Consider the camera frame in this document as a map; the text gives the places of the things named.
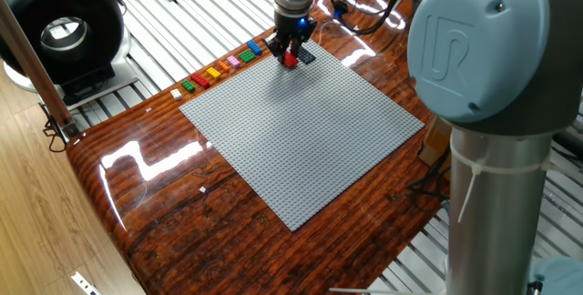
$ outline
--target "black cable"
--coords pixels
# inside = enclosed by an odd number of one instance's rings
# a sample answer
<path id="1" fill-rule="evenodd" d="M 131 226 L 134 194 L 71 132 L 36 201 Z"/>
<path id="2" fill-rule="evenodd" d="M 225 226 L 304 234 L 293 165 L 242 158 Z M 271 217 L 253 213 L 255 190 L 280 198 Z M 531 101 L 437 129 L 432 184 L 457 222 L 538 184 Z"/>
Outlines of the black cable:
<path id="1" fill-rule="evenodd" d="M 337 10 L 338 5 L 334 2 L 334 0 L 330 0 L 330 1 L 332 2 L 332 6 L 334 7 L 334 10 Z M 358 36 L 370 35 L 370 34 L 376 32 L 379 28 L 381 28 L 381 26 L 383 26 L 384 21 L 386 21 L 386 19 L 389 17 L 391 12 L 393 11 L 393 8 L 396 5 L 397 1 L 398 0 L 389 0 L 387 7 L 384 9 L 383 16 L 381 16 L 381 18 L 379 18 L 379 20 L 376 21 L 376 23 L 374 25 L 372 25 L 364 30 L 357 30 L 357 29 L 354 29 L 354 28 L 348 26 L 346 24 L 346 22 L 343 20 L 343 12 L 338 14 L 338 16 L 336 16 L 336 19 L 338 19 L 338 21 L 344 27 L 346 27 L 347 29 L 349 29 L 350 31 L 352 31 L 353 33 L 355 33 Z"/>
<path id="2" fill-rule="evenodd" d="M 118 0 L 118 3 L 124 7 L 124 11 L 121 13 L 121 15 L 123 16 L 128 11 L 128 7 L 126 6 L 126 3 L 122 2 L 121 0 Z"/>
<path id="3" fill-rule="evenodd" d="M 66 149 L 65 143 L 63 143 L 63 149 L 53 149 L 53 144 L 55 143 L 55 138 L 59 137 L 59 135 L 55 130 L 55 126 L 53 125 L 53 123 L 50 120 L 48 120 L 45 123 L 45 128 L 43 129 L 43 133 L 45 133 L 45 136 L 51 138 L 51 143 L 48 145 L 48 150 L 52 151 L 53 153 L 62 153 L 65 151 L 65 149 Z"/>
<path id="4" fill-rule="evenodd" d="M 348 0 L 342 0 L 342 1 L 345 2 L 347 5 L 351 5 L 352 6 L 352 10 L 349 13 L 352 13 L 353 11 L 356 10 L 356 11 L 359 11 L 360 13 L 363 13 L 363 14 L 366 14 L 366 15 L 379 15 L 379 14 L 383 13 L 386 10 L 386 8 L 382 8 L 382 9 L 379 9 L 378 11 L 376 11 L 376 12 L 368 12 L 368 11 L 365 11 L 362 8 L 359 8 L 357 6 L 358 5 L 358 0 L 354 0 L 354 3 L 352 3 L 352 4 L 350 2 L 348 2 Z"/>
<path id="5" fill-rule="evenodd" d="M 564 151 L 562 151 L 562 150 L 560 150 L 560 149 L 558 149 L 556 147 L 552 147 L 552 148 L 553 148 L 554 151 L 556 151 L 563 158 L 576 160 L 577 162 L 583 161 L 583 158 L 578 158 L 575 155 L 568 154 L 568 153 L 566 153 L 566 152 L 564 152 Z"/>
<path id="6" fill-rule="evenodd" d="M 414 197 L 416 195 L 427 195 L 427 196 L 431 196 L 431 197 L 436 197 L 437 199 L 439 199 L 440 202 L 443 202 L 444 200 L 449 200 L 449 196 L 444 195 L 441 193 L 441 181 L 443 179 L 443 177 L 445 176 L 445 174 L 451 169 L 450 167 L 445 168 L 443 171 L 439 171 L 442 166 L 444 165 L 444 163 L 447 161 L 447 157 L 449 156 L 450 153 L 450 147 L 448 146 L 445 149 L 445 152 L 435 161 L 435 163 L 427 170 L 427 172 L 425 173 L 425 176 L 419 180 L 416 180 L 414 182 L 409 183 L 406 188 L 407 190 L 411 191 L 411 194 L 407 194 L 406 196 L 411 199 L 413 205 L 423 211 L 423 212 L 427 212 L 427 211 L 433 211 L 435 209 L 422 209 L 420 208 L 416 201 L 414 200 Z M 423 190 L 423 189 L 419 189 L 416 188 L 415 186 L 420 185 L 420 187 L 425 187 L 427 181 L 431 180 L 432 178 L 434 178 L 435 176 L 437 176 L 436 180 L 435 180 L 435 187 L 436 187 L 436 192 L 433 191 L 428 191 L 428 190 Z"/>

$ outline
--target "gray lego baseplate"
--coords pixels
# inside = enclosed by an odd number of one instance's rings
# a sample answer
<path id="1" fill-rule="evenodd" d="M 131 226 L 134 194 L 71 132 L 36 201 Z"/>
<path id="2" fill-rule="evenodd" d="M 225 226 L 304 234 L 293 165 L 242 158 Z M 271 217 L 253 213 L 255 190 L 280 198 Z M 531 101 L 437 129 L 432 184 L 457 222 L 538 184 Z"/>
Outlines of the gray lego baseplate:
<path id="1" fill-rule="evenodd" d="M 291 230 L 423 123 L 313 41 L 289 70 L 267 58 L 180 110 Z"/>

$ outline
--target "orange object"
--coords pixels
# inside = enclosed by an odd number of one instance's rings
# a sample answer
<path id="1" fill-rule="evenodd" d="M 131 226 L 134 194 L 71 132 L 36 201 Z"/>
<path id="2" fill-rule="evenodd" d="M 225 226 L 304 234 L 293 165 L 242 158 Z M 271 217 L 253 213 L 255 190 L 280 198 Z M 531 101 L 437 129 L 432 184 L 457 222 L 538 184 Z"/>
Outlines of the orange object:
<path id="1" fill-rule="evenodd" d="M 229 67 L 226 66 L 225 63 L 219 62 L 219 66 L 223 70 L 223 72 L 225 72 L 225 73 L 228 73 L 229 72 Z"/>

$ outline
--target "wooden floor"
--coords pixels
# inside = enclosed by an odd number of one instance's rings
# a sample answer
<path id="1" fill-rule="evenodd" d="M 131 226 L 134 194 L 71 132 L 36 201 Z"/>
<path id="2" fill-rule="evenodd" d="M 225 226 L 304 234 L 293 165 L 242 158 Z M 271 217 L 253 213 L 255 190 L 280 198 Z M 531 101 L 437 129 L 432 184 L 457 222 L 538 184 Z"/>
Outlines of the wooden floor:
<path id="1" fill-rule="evenodd" d="M 0 294 L 144 294 L 111 244 L 65 153 L 51 153 L 36 96 L 0 72 Z M 56 140 L 56 147 L 61 145 Z"/>

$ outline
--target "glossy wooden tabletop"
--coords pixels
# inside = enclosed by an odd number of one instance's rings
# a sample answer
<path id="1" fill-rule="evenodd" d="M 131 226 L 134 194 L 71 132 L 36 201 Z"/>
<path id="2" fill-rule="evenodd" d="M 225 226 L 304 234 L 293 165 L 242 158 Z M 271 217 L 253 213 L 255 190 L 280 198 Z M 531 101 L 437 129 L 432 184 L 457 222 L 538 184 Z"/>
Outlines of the glossy wooden tabletop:
<path id="1" fill-rule="evenodd" d="M 359 6 L 374 11 L 386 1 L 359 0 Z M 352 36 L 331 20 L 332 13 L 330 0 L 317 0 L 313 15 L 319 24 L 312 39 L 426 123 L 430 113 L 406 82 L 411 0 L 403 0 L 371 36 Z M 355 13 L 346 21 L 364 28 L 375 18 Z M 275 59 L 260 37 L 256 42 L 264 54 L 243 68 Z M 210 66 L 219 69 L 217 63 Z M 207 68 L 199 73 L 210 81 Z M 211 89 L 218 84 L 210 82 Z M 181 101 L 172 98 L 173 88 L 180 89 Z M 189 94 L 172 86 L 67 146 L 94 209 L 148 293 L 320 294 L 330 287 L 365 288 L 433 216 L 405 196 L 405 184 L 427 170 L 416 155 L 423 130 L 291 232 L 179 111 L 202 91 L 197 86 Z M 426 200 L 418 203 L 438 207 Z"/>

